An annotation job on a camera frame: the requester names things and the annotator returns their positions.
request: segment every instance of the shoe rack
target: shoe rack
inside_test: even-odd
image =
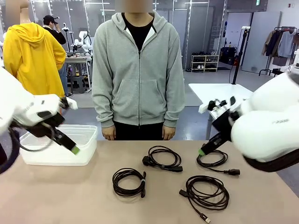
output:
[[[191,72],[193,71],[217,71],[219,62],[219,55],[191,55]]]

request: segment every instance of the man on phone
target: man on phone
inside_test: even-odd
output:
[[[44,24],[44,28],[46,30],[48,30],[53,37],[62,45],[66,43],[66,39],[64,37],[64,35],[61,32],[60,26],[59,24],[55,21],[55,18],[51,15],[47,15],[43,18],[43,24]],[[61,68],[61,70],[59,70],[59,75],[60,75],[60,79],[62,82],[62,86],[64,88],[64,93],[66,97],[72,97],[73,94],[68,93],[68,87],[67,87],[67,73],[66,73],[66,68],[65,68],[65,64],[63,65],[63,67]]]

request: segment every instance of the black t-shirt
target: black t-shirt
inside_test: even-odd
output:
[[[146,36],[149,34],[150,28],[153,25],[154,19],[144,27],[135,27],[125,17],[125,14],[121,14],[125,21],[126,27],[129,29],[139,51],[141,51]]]
[[[64,37],[64,35],[62,33],[57,32],[56,30],[50,29],[48,27],[44,27],[46,30],[48,30],[53,37],[55,37],[55,39],[60,43],[60,44],[65,44],[66,43],[66,39]]]

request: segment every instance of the hood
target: hood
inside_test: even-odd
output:
[[[16,34],[19,38],[23,39],[34,48],[40,46],[40,43],[43,41],[46,31],[40,25],[33,22],[14,25],[8,30]]]
[[[167,20],[160,16],[157,12],[150,13],[151,16],[154,16],[154,22],[153,26],[157,33],[161,31],[161,29],[164,27],[164,25],[167,23]],[[112,16],[112,21],[116,24],[116,26],[120,30],[124,30],[126,27],[125,21],[122,18],[121,13],[116,13]]]

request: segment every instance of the zip-up hoodie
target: zip-up hoodie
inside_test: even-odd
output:
[[[4,66],[33,95],[64,96],[58,70],[65,50],[44,28],[35,23],[14,25],[4,40]]]
[[[164,122],[175,127],[185,104],[179,36],[154,13],[139,52],[121,13],[99,26],[93,44],[93,101],[102,127]]]

